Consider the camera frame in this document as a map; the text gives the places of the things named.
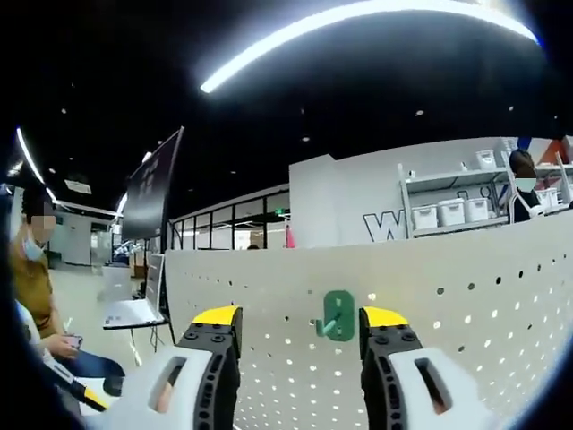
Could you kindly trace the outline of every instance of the brown shirt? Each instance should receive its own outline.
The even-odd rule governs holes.
[[[16,300],[30,311],[40,337],[55,334],[52,324],[52,284],[46,256],[43,255],[37,262],[31,262],[21,257],[15,246],[11,246],[10,267]]]

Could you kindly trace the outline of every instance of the white pegboard wall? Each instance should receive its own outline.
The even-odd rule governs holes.
[[[500,417],[523,410],[573,321],[573,212],[493,230],[335,248],[167,253],[175,335],[199,312],[244,308],[235,421],[253,428],[367,428],[357,327],[318,338],[324,295],[396,310],[425,346],[457,360]]]

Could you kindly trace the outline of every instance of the hand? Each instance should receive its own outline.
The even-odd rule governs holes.
[[[65,336],[61,334],[52,334],[43,339],[46,349],[54,356],[63,358],[75,358],[78,350],[67,342]]]

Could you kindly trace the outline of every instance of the curved led light strip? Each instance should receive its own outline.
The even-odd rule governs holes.
[[[316,13],[315,15],[294,22],[281,30],[275,31],[265,39],[251,45],[241,54],[223,65],[202,84],[201,90],[207,93],[214,91],[218,86],[233,77],[257,58],[264,56],[272,49],[283,45],[289,40],[298,38],[310,31],[326,27],[336,22],[342,22],[349,18],[375,13],[404,11],[444,12],[465,15],[515,31],[517,34],[531,39],[535,43],[539,43],[531,30],[522,23],[493,9],[480,5],[461,3],[453,0],[369,0]]]
[[[28,150],[26,141],[24,141],[24,136],[21,133],[20,127],[16,129],[16,134],[18,134],[18,142],[20,143],[21,150],[24,153],[24,157],[26,158],[26,161],[28,161],[30,168],[32,169],[32,172],[34,172],[34,176],[38,179],[39,182],[41,182],[44,186],[46,186],[44,178],[39,173],[39,170],[36,167],[36,163],[34,162],[34,159],[32,158],[30,151]],[[52,199],[52,203],[57,204],[56,196],[54,195],[54,193],[52,193],[52,190],[50,190],[47,186],[46,186],[46,192],[50,196],[50,199]]]

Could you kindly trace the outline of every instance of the person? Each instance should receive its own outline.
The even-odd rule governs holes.
[[[30,312],[41,343],[77,377],[124,376],[115,361],[78,350],[66,336],[57,312],[44,247],[56,227],[53,205],[45,188],[34,183],[22,196],[22,224],[9,250],[13,287],[18,302]]]
[[[531,219],[530,209],[541,206],[535,192],[535,163],[526,150],[514,150],[509,155],[509,167],[516,177],[517,186],[517,194],[512,195],[508,202],[509,222],[528,221]]]

